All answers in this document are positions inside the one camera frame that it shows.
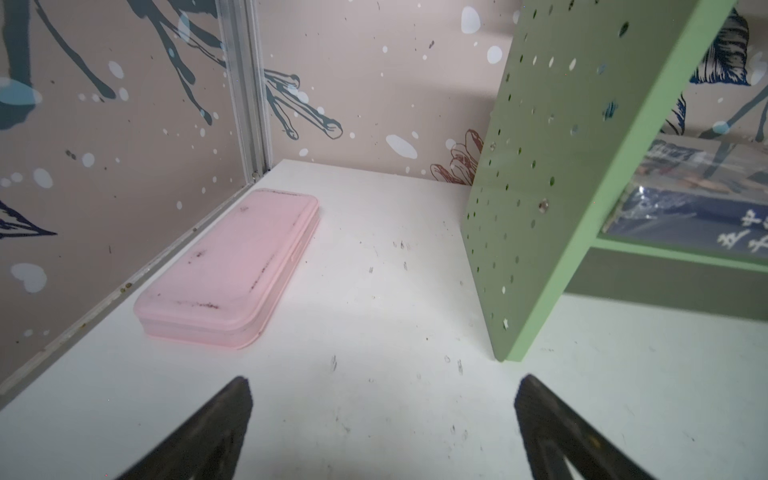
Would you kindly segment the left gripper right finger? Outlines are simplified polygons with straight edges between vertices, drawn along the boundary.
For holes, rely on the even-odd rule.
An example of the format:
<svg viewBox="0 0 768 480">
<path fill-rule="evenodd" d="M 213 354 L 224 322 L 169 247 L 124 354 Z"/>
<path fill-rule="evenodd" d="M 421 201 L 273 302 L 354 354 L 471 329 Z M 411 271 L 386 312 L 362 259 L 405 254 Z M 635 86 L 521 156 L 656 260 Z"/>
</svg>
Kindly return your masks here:
<svg viewBox="0 0 768 480">
<path fill-rule="evenodd" d="M 571 479 L 571 466 L 585 479 L 652 477 L 537 377 L 523 377 L 514 407 L 535 479 Z"/>
</svg>

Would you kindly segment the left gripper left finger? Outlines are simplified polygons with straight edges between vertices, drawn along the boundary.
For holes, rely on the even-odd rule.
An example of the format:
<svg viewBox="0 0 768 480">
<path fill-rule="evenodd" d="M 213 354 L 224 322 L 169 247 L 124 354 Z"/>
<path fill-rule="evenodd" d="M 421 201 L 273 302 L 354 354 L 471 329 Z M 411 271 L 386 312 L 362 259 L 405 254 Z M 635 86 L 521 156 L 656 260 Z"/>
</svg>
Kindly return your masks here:
<svg viewBox="0 0 768 480">
<path fill-rule="evenodd" d="M 233 478 L 252 409 L 249 382 L 238 376 L 120 477 Z"/>
</svg>

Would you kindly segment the illustrated Chinese history book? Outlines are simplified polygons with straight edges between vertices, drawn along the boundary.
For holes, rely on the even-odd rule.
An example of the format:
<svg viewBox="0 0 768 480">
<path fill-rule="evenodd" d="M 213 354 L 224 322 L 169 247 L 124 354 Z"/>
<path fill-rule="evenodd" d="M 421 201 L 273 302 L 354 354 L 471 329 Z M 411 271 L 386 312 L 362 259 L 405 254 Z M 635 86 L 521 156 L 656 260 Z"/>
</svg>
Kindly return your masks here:
<svg viewBox="0 0 768 480">
<path fill-rule="evenodd" d="M 602 233 L 765 260 L 767 147 L 658 135 Z"/>
</svg>

